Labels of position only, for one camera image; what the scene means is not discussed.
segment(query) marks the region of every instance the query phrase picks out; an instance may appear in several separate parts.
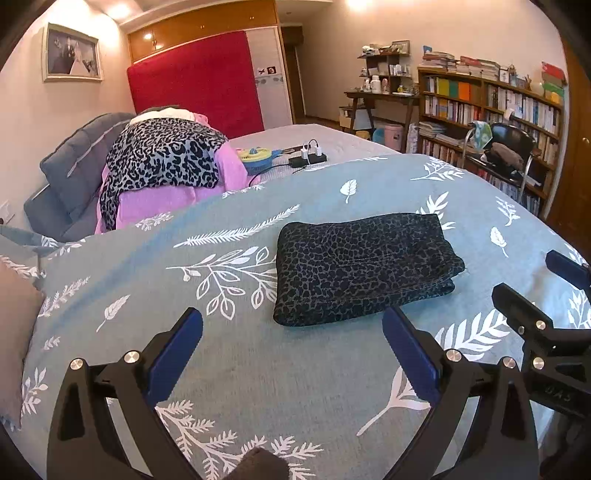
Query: red headboard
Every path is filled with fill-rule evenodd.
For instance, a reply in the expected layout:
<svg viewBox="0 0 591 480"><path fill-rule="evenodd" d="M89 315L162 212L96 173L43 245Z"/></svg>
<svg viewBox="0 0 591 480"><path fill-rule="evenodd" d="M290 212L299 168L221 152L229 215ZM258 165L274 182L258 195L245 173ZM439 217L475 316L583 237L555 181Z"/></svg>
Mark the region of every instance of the red headboard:
<svg viewBox="0 0 591 480"><path fill-rule="evenodd" d="M228 138L264 130L246 32L173 48L127 69L135 111L180 105Z"/></svg>

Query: doorway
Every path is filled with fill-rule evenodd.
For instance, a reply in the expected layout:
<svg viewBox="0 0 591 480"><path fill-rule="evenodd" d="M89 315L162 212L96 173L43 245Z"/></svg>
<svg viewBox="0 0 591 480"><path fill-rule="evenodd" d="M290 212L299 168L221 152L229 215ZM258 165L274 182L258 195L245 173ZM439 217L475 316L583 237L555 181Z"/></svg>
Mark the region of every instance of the doorway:
<svg viewBox="0 0 591 480"><path fill-rule="evenodd" d="M300 123L306 117L306 109L304 107L304 96L301 92L297 46L304 43L304 34L301 26L281 27L281 36L283 37L283 46L285 48L285 69L287 71L288 85L293 102L295 122Z"/></svg>
<svg viewBox="0 0 591 480"><path fill-rule="evenodd" d="M569 140L547 223L591 261L591 82L563 40L569 71Z"/></svg>

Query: framed photograph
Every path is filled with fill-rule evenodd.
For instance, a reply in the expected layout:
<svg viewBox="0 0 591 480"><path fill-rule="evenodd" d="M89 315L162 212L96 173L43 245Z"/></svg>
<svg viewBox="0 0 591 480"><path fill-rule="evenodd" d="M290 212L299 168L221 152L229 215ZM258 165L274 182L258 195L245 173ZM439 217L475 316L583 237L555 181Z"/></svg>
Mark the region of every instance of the framed photograph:
<svg viewBox="0 0 591 480"><path fill-rule="evenodd" d="M393 53L408 55L410 53L410 40L393 41L390 45L390 50L392 50Z"/></svg>
<svg viewBox="0 0 591 480"><path fill-rule="evenodd" d="M103 79L99 39L61 25L45 26L42 62L44 82Z"/></svg>

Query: pink blanket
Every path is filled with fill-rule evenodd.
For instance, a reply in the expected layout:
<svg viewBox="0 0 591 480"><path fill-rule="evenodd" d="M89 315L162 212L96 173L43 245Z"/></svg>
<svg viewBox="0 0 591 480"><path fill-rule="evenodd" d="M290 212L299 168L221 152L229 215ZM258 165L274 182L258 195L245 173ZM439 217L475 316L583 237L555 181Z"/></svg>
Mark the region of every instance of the pink blanket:
<svg viewBox="0 0 591 480"><path fill-rule="evenodd" d="M212 189L205 187L174 187L164 186L145 188L133 192L124 192L119 196L119 209L117 211L116 227L123 228L130 223L137 223L145 218L150 218L160 213L171 212L189 205L193 205L215 195L231 190L241 190L248 186L249 178L246 169L240 161L236 150L228 142L224 143L214 156L214 160L220 171L220 181ZM103 170L103 183L109 174L105 166ZM105 233L105 223L100 214L100 202L96 204L95 234Z"/></svg>

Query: wooden desk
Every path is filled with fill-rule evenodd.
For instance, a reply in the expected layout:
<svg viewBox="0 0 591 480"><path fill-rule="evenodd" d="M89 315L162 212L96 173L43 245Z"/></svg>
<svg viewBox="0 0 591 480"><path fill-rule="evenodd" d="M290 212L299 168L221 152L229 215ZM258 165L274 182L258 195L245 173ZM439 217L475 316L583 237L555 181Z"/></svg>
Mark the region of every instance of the wooden desk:
<svg viewBox="0 0 591 480"><path fill-rule="evenodd" d="M352 133L353 135L355 134L353 126L355 125L355 114L357 112L357 105L359 103L359 99L363 99L363 102L365 103L365 109L368 112L369 123L371 124L372 129L374 128L374 118L371 115L371 109L375 107L376 100L384 100L386 102L398 102L406 104L407 114L406 120L404 122L404 130L402 131L402 143L400 147L402 153L406 152L408 128L410 127L410 121L413 116L413 107L415 105L418 106L418 96L402 96L394 95L392 93L371 93L362 92L361 90L347 90L345 92L345 95L353 100L353 111L351 112L351 125L349 127L349 133Z"/></svg>

